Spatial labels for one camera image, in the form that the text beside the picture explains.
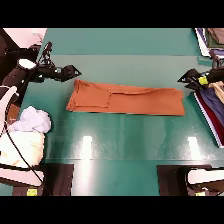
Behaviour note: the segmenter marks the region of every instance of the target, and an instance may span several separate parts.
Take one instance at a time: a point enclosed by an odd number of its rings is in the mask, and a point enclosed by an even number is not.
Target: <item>dark red cloth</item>
[[[220,142],[222,143],[222,145],[224,145],[224,128],[223,128],[222,124],[219,122],[219,120],[215,116],[214,112],[204,102],[201,94],[199,92],[196,92],[196,95],[197,95],[197,98],[198,98],[200,104],[202,105],[202,107],[206,111],[207,115],[209,116],[209,118],[210,118],[210,120],[211,120],[211,122],[212,122],[218,136],[219,136]]]

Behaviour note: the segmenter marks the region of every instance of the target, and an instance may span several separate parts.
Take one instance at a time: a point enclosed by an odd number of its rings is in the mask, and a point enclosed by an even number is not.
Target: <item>lavender cloth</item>
[[[205,45],[207,46],[207,41],[206,41],[206,37],[203,34],[203,29],[202,28],[197,28],[198,33],[200,34],[202,40],[204,41]],[[217,55],[224,55],[224,50],[213,50],[215,54]]]
[[[207,88],[205,90],[200,90],[200,94],[204,102],[215,113],[216,117],[224,127],[224,104],[216,96],[214,88]]]

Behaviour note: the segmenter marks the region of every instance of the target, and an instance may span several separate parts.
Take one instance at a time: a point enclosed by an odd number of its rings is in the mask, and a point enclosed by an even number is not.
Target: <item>table surface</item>
[[[185,116],[102,114],[66,111],[74,79],[30,83],[21,110],[32,105],[50,114],[43,161],[75,164],[72,195],[159,195],[156,165],[224,165],[191,91],[176,82],[211,65],[191,29],[49,28],[48,41],[54,63],[73,64],[82,80],[184,91]],[[0,194],[11,188],[1,185]]]

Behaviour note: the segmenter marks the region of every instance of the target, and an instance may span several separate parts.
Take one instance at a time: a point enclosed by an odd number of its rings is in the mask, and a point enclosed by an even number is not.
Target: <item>orange cloth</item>
[[[70,111],[184,115],[183,93],[174,88],[144,88],[75,81]]]

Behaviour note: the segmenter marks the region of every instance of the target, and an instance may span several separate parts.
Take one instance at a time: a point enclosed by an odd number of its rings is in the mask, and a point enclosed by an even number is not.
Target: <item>stack of clothes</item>
[[[224,83],[212,83],[210,88],[194,93],[219,148],[224,148]]]
[[[198,44],[203,56],[210,57],[213,50],[219,58],[224,58],[224,28],[195,28]]]

